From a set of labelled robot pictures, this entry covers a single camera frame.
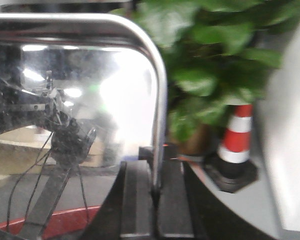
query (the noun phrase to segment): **glass surface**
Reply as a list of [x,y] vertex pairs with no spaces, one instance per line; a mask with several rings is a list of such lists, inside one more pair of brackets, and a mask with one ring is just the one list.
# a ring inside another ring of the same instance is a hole
[[56,211],[100,205],[119,163],[153,147],[156,101],[133,48],[0,44],[0,223],[31,212],[57,165],[72,175]]

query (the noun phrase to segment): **traffic cone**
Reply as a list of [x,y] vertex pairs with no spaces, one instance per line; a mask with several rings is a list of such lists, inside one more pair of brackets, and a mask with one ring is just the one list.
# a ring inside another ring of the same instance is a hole
[[236,107],[218,151],[204,161],[204,169],[220,190],[234,193],[257,179],[249,160],[252,105]]

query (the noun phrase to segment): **white wall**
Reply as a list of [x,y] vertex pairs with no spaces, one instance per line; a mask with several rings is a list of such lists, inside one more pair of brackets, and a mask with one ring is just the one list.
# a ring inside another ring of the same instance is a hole
[[[280,40],[266,42],[268,47]],[[283,227],[300,231],[300,25],[260,102],[262,145]]]

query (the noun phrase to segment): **black cable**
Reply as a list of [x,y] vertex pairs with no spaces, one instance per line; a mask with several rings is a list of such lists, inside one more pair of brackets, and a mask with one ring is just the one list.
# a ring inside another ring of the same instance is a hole
[[43,168],[44,168],[44,166],[45,166],[45,164],[46,164],[47,159],[48,159],[49,156],[50,156],[51,151],[49,151],[48,153],[49,153],[49,154],[47,154],[47,155],[45,156],[45,159],[44,159],[44,162],[43,162],[43,164],[42,164],[42,168],[41,168],[40,174],[39,174],[39,176],[38,176],[38,179],[36,180],[36,183],[35,183],[34,189],[33,189],[33,191],[32,191],[30,200],[29,200],[28,205],[27,205],[27,207],[26,207],[25,220],[28,218],[29,210],[30,210],[30,206],[31,206],[31,203],[32,203],[34,194],[35,194],[35,192],[36,192],[36,189],[38,188],[39,181],[40,181],[41,176],[42,176],[42,173],[43,173]]
[[38,156],[34,162],[34,164],[32,166],[30,166],[24,173],[22,173],[20,175],[20,177],[16,180],[13,188],[12,188],[12,191],[11,191],[11,194],[10,194],[10,198],[9,198],[9,204],[8,204],[8,212],[7,212],[7,221],[6,221],[6,231],[9,233],[10,232],[10,217],[11,217],[11,206],[12,206],[12,198],[13,198],[13,194],[15,192],[15,189],[17,187],[17,185],[19,184],[19,182],[22,180],[22,178],[25,176],[25,174],[27,174],[32,168],[34,168],[36,166],[36,164],[38,162],[40,162],[43,158],[45,158],[47,155],[50,154],[51,150],[49,150],[47,153],[45,153],[40,159],[40,155],[45,147],[45,145],[47,144],[47,142],[49,141],[49,139],[51,138],[53,132],[51,132],[51,134],[49,135],[49,137],[46,139],[45,143],[43,144],[43,146],[41,147],[39,153],[38,153]]
[[89,224],[89,221],[90,221],[90,214],[89,214],[88,205],[87,205],[87,202],[86,202],[85,191],[84,191],[84,185],[83,185],[83,178],[82,178],[82,173],[81,173],[81,169],[80,169],[80,166],[79,166],[79,165],[78,165],[78,173],[79,173],[79,176],[80,176],[80,183],[81,183],[82,197],[83,197],[83,202],[84,202],[85,212],[86,212],[86,220],[87,220],[86,225],[88,225],[88,224]]

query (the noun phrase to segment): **mirror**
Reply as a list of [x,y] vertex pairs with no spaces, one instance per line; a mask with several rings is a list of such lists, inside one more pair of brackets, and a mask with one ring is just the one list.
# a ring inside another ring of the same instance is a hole
[[9,16],[0,16],[0,230],[49,239],[49,226],[30,236],[20,224],[65,213],[74,228],[58,234],[82,231],[122,161],[137,161],[141,147],[161,154],[162,61],[123,18]]

